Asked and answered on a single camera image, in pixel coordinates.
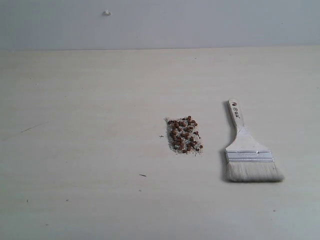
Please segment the wide white bristle paint brush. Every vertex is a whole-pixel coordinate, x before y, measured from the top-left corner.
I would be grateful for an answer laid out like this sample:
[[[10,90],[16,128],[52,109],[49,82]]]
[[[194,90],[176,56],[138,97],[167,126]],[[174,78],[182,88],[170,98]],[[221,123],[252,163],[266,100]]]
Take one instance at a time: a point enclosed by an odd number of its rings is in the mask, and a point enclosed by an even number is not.
[[[285,177],[276,167],[270,149],[255,140],[247,127],[237,99],[228,100],[229,112],[235,126],[235,138],[225,148],[226,177],[239,183],[279,183]]]

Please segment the scattered rice and brown pellets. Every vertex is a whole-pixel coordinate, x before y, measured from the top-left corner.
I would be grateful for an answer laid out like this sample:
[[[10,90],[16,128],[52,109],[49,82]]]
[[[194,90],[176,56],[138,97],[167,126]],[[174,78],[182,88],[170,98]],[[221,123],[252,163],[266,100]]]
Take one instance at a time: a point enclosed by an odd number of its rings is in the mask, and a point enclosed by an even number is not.
[[[204,144],[200,136],[199,123],[191,116],[165,117],[166,137],[171,151],[177,155],[200,155]]]

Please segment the small white wall blob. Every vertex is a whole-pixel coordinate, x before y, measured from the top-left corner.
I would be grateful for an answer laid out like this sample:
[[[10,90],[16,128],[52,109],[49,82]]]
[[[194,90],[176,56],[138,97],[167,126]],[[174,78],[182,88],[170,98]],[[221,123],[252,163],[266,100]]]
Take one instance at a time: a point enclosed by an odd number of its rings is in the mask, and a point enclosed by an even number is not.
[[[105,11],[102,12],[102,15],[103,15],[103,16],[111,16],[112,13],[109,12],[108,10],[105,10]]]

